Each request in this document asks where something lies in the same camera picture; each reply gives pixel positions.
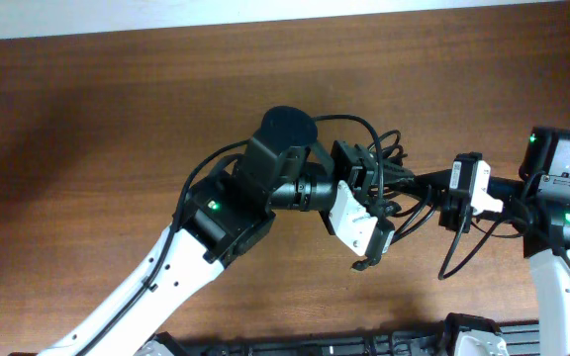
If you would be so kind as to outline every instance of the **label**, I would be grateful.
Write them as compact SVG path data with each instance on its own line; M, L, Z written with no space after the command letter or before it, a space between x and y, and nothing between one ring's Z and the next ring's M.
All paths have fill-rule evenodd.
M454 163L452 163L452 174L450 174L450 189L458 188L460 176L461 176L461 162L454 161Z

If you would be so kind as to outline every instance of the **wooden table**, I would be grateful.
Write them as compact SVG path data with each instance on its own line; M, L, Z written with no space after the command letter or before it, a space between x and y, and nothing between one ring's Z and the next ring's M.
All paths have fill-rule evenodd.
M170 222L188 173L291 105L400 129L417 173L481 151L516 178L534 125L570 129L570 4L0 42L0 355L71 330ZM353 123L320 137L368 143ZM464 237L458 258L478 240ZM317 214L268 237L161 328L181 339L407 326L449 312L537 318L520 240L436 279L436 219L353 274Z

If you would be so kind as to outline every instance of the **wooden surface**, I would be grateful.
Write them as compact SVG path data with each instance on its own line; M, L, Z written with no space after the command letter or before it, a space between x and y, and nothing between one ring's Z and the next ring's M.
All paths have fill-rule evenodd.
M532 126L570 129L570 4L0 42L0 354L83 320L157 240L190 170L280 104L400 129L417 173L477 150L515 178ZM320 132L327 147L369 141L353 123ZM230 339L448 312L537 318L520 240L489 241L439 282L451 238L433 220L353 274L316 214L279 213L162 329Z

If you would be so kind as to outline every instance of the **robotic arm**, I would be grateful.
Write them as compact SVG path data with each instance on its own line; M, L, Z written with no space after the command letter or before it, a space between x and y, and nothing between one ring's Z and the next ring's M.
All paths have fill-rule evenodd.
M329 154L317 141L316 123L334 119L365 125L373 143L365 147L336 141ZM392 135L395 142L382 148L381 140ZM40 355L134 355L184 301L269 232L274 210L319 212L329 233L363 257L353 263L356 271L378 264L393 243L440 210L439 225L455 231L455 237L439 279L460 270L501 223L510 223L524 238L524 256L538 291L542 354L570 353L570 132L534 128L520 170L522 181L490 179L490 166L474 152L459 154L450 170L415 176L403 167L406 155L399 139L399 132L378 136L354 116L311 118L289 107L269 110L249 140L220 149L191 173L171 225L138 268L95 312ZM242 145L244 154L224 156L191 187L206 164ZM311 153L319 163L308 162ZM225 170L230 164L232 173ZM420 202L403 211L393 201L399 194ZM425 208L427 213L417 221ZM389 220L405 216L398 228ZM473 224L479 228L472 219L494 224L446 272L462 233ZM501 348L505 343L495 342L489 330L467 325L455 330L443 347L448 354L507 354Z

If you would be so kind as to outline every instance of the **white wall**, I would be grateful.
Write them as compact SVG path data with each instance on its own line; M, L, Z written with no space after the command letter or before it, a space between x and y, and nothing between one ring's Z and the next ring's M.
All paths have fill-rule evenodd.
M0 39L550 0L0 0Z

